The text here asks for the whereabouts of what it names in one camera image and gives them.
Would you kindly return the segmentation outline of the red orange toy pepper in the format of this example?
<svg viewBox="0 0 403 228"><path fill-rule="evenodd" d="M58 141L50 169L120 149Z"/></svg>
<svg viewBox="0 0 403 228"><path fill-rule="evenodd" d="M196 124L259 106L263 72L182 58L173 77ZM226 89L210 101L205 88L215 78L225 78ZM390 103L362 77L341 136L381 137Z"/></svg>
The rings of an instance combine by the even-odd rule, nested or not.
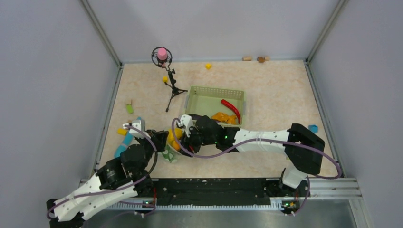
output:
<svg viewBox="0 0 403 228"><path fill-rule="evenodd" d="M179 144L178 144L176 141L172 141L172 142L170 143L170 146L171 146L175 151L177 151L177 152L179 152L179 151L181 150Z"/></svg>

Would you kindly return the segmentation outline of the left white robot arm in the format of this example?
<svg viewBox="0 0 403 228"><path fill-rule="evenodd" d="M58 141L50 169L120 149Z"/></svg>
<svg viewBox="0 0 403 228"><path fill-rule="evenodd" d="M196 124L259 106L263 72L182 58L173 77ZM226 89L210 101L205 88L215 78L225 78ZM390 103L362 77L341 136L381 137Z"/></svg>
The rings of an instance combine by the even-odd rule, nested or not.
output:
<svg viewBox="0 0 403 228"><path fill-rule="evenodd" d="M98 212L123 200L155 194L150 177L158 153L166 147L168 131L138 133L135 144L105 163L78 189L47 201L51 228L80 228Z"/></svg>

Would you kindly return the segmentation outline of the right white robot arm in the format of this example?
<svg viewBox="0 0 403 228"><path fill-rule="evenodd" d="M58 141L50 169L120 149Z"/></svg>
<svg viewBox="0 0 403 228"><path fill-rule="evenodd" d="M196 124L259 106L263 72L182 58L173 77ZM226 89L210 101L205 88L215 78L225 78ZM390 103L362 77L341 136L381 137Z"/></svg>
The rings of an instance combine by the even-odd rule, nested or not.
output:
<svg viewBox="0 0 403 228"><path fill-rule="evenodd" d="M200 147L207 145L226 153L270 152L286 156L291 164L282 172L278 183L279 191L285 196L296 192L306 176L321 172L325 142L298 123L281 131L250 131L224 127L207 116L194 121L184 114L174 124L184 129L180 149L191 157L198 157Z"/></svg>

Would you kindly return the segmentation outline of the green toy bell pepper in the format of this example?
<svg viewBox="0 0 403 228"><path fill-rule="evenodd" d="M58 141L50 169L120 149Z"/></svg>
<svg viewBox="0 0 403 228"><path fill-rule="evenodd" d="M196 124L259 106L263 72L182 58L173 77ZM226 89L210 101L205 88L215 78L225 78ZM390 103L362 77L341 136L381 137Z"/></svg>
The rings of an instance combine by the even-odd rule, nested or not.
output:
<svg viewBox="0 0 403 228"><path fill-rule="evenodd" d="M165 159L166 161L168 161L169 163L175 163L175 162L177 162L176 155L175 155L173 152L171 152L171 151L168 151L168 150L163 151L163 152L162 152L162 156L163 156L164 159Z"/></svg>

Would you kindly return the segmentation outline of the clear zip top bag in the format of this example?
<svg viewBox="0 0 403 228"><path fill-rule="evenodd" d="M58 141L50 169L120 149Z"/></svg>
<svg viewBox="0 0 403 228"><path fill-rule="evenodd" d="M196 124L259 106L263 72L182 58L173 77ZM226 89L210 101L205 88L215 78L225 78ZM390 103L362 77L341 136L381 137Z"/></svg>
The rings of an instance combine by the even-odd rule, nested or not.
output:
<svg viewBox="0 0 403 228"><path fill-rule="evenodd" d="M185 152L183 152L182 149L181 149L179 152L175 151L175 150L167 143L167 140L166 140L165 150L168 150L168 151L173 152L173 153L176 155L177 161L178 161L178 159L179 159L180 156L188 156L188 154L185 153Z"/></svg>

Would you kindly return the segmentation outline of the yellow toy lemon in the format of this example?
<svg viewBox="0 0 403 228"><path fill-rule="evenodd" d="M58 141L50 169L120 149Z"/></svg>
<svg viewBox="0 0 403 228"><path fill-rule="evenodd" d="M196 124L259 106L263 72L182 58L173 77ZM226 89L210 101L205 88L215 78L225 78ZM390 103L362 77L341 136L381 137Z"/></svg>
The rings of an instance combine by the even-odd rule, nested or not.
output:
<svg viewBox="0 0 403 228"><path fill-rule="evenodd" d="M176 138L179 140L182 135L183 135L182 129L179 128L174 128L174 130L170 129L168 131L167 143L169 145L172 145L172 143L174 142L174 137L176 136Z"/></svg>

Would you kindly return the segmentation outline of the red toy chili pepper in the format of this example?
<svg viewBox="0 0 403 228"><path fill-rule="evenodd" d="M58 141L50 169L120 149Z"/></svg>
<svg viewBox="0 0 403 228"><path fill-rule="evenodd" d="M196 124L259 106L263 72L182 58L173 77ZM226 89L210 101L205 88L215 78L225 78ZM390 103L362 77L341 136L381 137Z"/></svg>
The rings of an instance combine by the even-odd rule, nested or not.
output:
<svg viewBox="0 0 403 228"><path fill-rule="evenodd" d="M235 124L236 122L238 124L241 124L241 117L240 117L240 113L238 111L238 109L229 101L222 99L221 100L221 104L224 105L225 107L229 108L232 112L233 115L230 116L230 118L228 119L228 123L229 124Z"/></svg>

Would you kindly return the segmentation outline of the orange toy ginger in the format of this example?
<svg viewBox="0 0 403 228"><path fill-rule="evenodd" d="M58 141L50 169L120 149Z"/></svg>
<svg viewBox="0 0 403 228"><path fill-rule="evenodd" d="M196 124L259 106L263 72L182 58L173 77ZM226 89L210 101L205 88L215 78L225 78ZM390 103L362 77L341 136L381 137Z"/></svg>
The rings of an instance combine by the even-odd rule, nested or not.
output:
<svg viewBox="0 0 403 228"><path fill-rule="evenodd" d="M217 112L216 114L211 116L211 119L216 120L221 123L232 124L235 125L237 123L237 116L232 114L228 115L226 113Z"/></svg>

